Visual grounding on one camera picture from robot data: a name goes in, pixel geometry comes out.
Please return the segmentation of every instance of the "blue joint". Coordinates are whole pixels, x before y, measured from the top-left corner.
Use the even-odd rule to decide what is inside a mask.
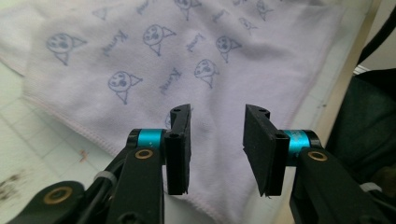
[[[311,147],[308,135],[303,130],[282,130],[290,137],[287,166],[296,166],[300,151],[304,147]]]
[[[162,129],[142,129],[137,138],[138,147],[152,147],[160,150]]]

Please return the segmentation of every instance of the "white table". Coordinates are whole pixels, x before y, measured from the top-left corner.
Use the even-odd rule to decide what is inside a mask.
[[[19,1],[0,0],[0,8]],[[329,137],[352,71],[374,20],[379,0],[344,0],[346,14],[317,84],[292,129],[314,130],[322,143]],[[22,77],[0,63],[0,223],[15,217],[44,187],[77,180],[87,188],[113,159],[41,109],[21,98]],[[289,196],[294,170],[287,169],[282,197],[260,198],[255,190],[244,223],[292,223]],[[211,223],[172,197],[165,196],[165,223]]]

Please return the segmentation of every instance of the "white towel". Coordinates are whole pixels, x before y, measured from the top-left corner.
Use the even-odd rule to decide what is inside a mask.
[[[343,12],[311,0],[29,8],[38,19],[29,34],[15,34],[22,53],[0,39],[3,62],[12,59],[7,64],[25,75],[25,97],[112,155],[132,129],[169,128],[169,110],[191,104],[190,188],[178,198],[218,223],[240,223],[255,186],[242,150],[245,104],[269,109],[276,127],[287,129]]]

